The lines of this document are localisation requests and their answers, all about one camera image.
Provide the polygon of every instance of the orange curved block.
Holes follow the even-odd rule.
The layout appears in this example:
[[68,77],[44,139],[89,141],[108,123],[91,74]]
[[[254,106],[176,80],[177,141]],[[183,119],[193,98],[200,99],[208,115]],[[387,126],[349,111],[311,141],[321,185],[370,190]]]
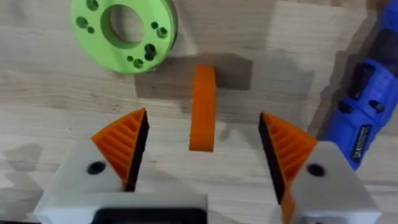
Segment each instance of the orange curved block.
[[209,65],[197,65],[189,150],[213,152],[216,126],[216,75]]
[[260,115],[259,132],[284,223],[289,223],[295,205],[290,186],[317,144],[317,140],[294,125],[271,114]]
[[135,190],[148,130],[147,114],[143,108],[119,118],[91,137],[127,191]]

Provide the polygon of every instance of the mounting hole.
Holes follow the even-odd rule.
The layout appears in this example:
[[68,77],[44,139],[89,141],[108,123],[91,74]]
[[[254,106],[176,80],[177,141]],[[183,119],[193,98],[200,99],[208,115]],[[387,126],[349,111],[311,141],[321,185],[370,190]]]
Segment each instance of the mounting hole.
[[97,175],[105,170],[106,164],[101,161],[93,162],[87,167],[87,173],[89,175]]
[[87,8],[91,11],[96,11],[99,8],[97,0],[87,0]]
[[138,69],[141,69],[144,66],[144,62],[141,59],[137,59],[134,61],[134,66]]
[[307,171],[314,177],[324,177],[325,176],[325,168],[323,168],[321,165],[318,165],[318,164],[307,165]]
[[145,54],[145,60],[147,60],[148,62],[151,62],[154,60],[154,56],[152,54]]
[[159,24],[158,24],[157,22],[152,22],[152,23],[150,24],[150,26],[152,27],[152,29],[157,29],[157,28],[159,28]]
[[88,32],[89,34],[94,34],[94,28],[88,27],[88,28],[87,28],[87,32]]
[[157,29],[157,36],[161,39],[164,39],[167,37],[167,29],[164,27],[161,27],[160,29]]
[[115,5],[110,8],[109,24],[118,39],[126,43],[139,43],[144,38],[144,23],[132,8]]
[[153,44],[145,45],[144,50],[148,54],[155,54],[156,53],[156,47]]
[[86,29],[86,27],[88,26],[88,21],[83,16],[79,16],[76,19],[76,25],[82,29]]

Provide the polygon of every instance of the green disc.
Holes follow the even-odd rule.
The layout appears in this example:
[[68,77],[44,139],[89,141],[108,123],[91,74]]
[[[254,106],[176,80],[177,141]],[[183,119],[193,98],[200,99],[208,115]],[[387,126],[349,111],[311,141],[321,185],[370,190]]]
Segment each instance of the green disc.
[[[140,42],[125,42],[113,32],[109,15],[116,5],[130,7],[144,24]],[[177,33],[169,0],[72,0],[73,31],[83,48],[116,72],[142,73],[165,60]]]

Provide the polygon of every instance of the blue power tool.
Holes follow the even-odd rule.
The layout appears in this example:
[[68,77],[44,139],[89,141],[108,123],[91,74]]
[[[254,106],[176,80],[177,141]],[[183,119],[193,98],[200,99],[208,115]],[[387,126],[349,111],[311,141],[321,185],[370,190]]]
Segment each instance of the blue power tool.
[[324,139],[336,143],[354,170],[398,102],[398,0],[381,17],[367,59],[358,64],[347,95],[338,103]]

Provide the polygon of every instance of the wooden surface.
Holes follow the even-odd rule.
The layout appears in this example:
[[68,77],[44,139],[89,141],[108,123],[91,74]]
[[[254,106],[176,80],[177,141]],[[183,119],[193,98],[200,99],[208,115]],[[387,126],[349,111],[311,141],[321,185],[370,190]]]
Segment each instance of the wooden surface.
[[[94,62],[71,32],[70,1],[0,1],[0,219],[31,220],[73,143],[145,106],[138,190],[209,195],[210,223],[280,223],[257,133],[261,110],[317,135],[333,95],[374,37],[376,1],[175,0],[170,58],[134,78]],[[189,152],[194,65],[217,67],[215,152]],[[398,218],[398,113],[358,175]]]

